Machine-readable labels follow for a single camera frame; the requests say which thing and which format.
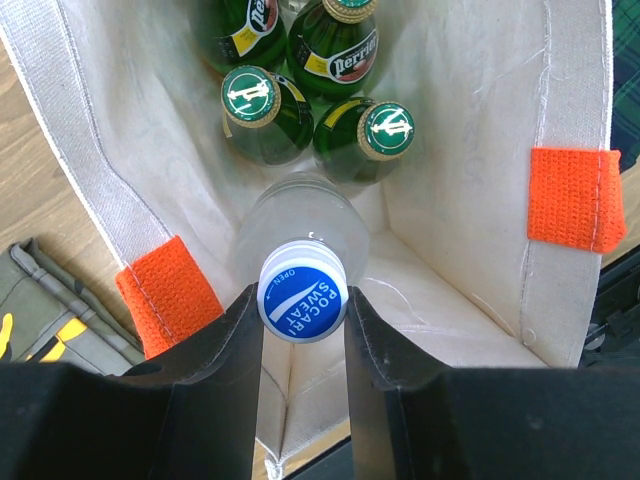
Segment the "orange fabric patch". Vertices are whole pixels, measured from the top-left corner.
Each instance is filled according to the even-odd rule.
[[[608,253],[627,233],[620,152],[534,148],[529,238]]]
[[[155,357],[218,318],[222,306],[180,237],[116,276],[147,358]]]

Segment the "bottle cap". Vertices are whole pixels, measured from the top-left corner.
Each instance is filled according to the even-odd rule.
[[[394,102],[369,107],[358,123],[360,148],[369,157],[383,162],[402,155],[411,146],[414,135],[413,117]]]
[[[342,23],[360,23],[376,10],[378,0],[322,0],[325,10]]]
[[[349,291],[338,256],[313,240],[277,248],[264,262],[258,311],[267,328],[293,343],[331,335],[342,323]]]
[[[222,105],[231,120],[247,128],[264,127],[280,111],[280,87],[266,70],[244,66],[222,82]]]

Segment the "pocari sweat bottle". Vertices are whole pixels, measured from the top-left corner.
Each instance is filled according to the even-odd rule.
[[[333,333],[364,273],[369,232],[349,201],[318,175],[274,184],[247,216],[234,252],[239,280],[258,281],[258,310],[275,335],[311,343]]]

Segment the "perrier bottle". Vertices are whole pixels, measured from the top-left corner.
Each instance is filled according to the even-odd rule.
[[[291,26],[287,64],[310,98],[359,92],[378,52],[377,0],[312,0]]]
[[[402,105],[354,98],[320,120],[313,137],[316,163],[336,183],[370,185],[398,166],[414,135],[413,117]]]
[[[284,165],[313,137],[311,106],[293,82],[253,67],[239,67],[222,83],[227,142],[259,165]]]
[[[278,0],[194,0],[190,23],[200,55],[222,76],[240,65],[275,71],[284,61]]]

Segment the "canvas tote bag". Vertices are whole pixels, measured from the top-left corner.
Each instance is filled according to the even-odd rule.
[[[261,169],[231,156],[189,7],[2,0],[0,19],[45,135],[122,267],[179,236],[224,307],[244,288],[229,265],[243,218],[313,161]],[[449,365],[575,366],[600,253],[624,234],[608,152],[611,1],[380,0],[376,16],[365,93],[409,106],[418,131],[397,172],[349,194],[372,238],[359,286]],[[341,330],[296,346],[265,333],[260,395],[257,436],[277,477],[348,417]]]

